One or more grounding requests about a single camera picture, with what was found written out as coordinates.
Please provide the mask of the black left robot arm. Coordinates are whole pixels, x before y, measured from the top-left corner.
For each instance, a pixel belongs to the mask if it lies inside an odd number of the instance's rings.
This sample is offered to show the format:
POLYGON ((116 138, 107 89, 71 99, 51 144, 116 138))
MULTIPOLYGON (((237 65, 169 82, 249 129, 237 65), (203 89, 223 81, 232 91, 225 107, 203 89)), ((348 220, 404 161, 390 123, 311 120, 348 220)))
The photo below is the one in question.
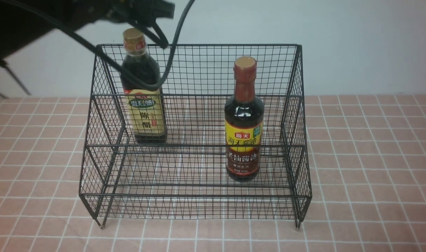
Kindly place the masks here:
POLYGON ((55 29, 39 13, 77 31, 100 20, 148 28, 174 11, 166 0, 0 0, 0 60, 55 29))

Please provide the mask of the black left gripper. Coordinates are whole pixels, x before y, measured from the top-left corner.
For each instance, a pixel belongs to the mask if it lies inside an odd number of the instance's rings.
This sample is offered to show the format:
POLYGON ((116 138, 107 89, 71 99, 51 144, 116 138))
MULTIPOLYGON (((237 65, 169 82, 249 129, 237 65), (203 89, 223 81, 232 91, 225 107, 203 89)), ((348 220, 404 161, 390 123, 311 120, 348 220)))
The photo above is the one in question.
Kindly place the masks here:
POLYGON ((175 4, 166 0, 112 0, 108 21, 151 27, 156 19, 173 19, 175 4))

